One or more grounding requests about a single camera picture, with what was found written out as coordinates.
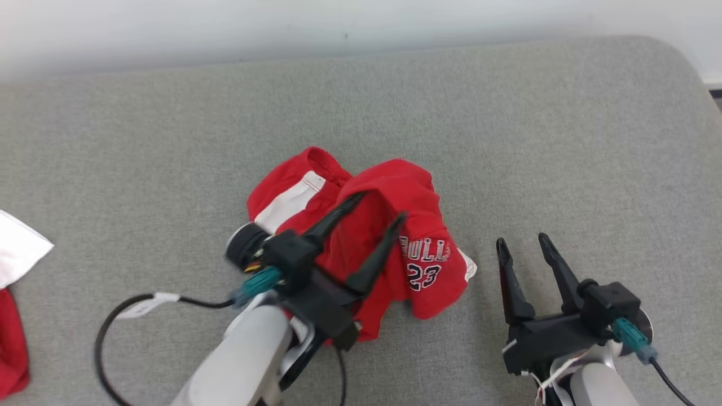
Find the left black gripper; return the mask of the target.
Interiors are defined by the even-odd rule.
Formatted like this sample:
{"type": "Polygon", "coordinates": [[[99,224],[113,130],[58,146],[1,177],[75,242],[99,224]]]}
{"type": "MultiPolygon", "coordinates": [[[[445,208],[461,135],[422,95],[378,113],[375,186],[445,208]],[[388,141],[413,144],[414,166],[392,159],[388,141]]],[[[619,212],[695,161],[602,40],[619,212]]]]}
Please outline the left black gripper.
{"type": "MultiPolygon", "coordinates": [[[[305,231],[305,240],[322,249],[325,240],[353,212],[365,194],[354,193],[341,201],[305,231]]],[[[350,350],[359,338],[356,325],[358,302],[373,291],[406,220],[407,213],[402,211],[389,224],[379,244],[359,269],[346,278],[345,283],[339,283],[319,270],[282,271],[282,307],[307,324],[310,330],[323,335],[323,341],[329,339],[337,349],[350,350]]]]}

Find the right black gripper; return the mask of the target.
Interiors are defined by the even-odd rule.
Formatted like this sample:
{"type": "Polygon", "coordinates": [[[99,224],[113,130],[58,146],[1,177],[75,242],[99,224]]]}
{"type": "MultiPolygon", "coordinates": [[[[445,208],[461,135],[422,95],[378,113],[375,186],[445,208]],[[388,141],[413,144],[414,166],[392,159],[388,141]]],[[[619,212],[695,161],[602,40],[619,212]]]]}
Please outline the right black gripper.
{"type": "Polygon", "coordinates": [[[503,311],[508,329],[508,342],[502,349],[507,372],[520,375],[535,370],[554,359],[614,339],[611,331],[590,329],[579,313],[583,299],[580,284],[557,247],[546,233],[539,233],[539,244],[545,262],[552,268],[562,298],[563,314],[535,319],[536,312],[526,301],[513,269],[513,257],[503,237],[496,241],[503,311]]]}

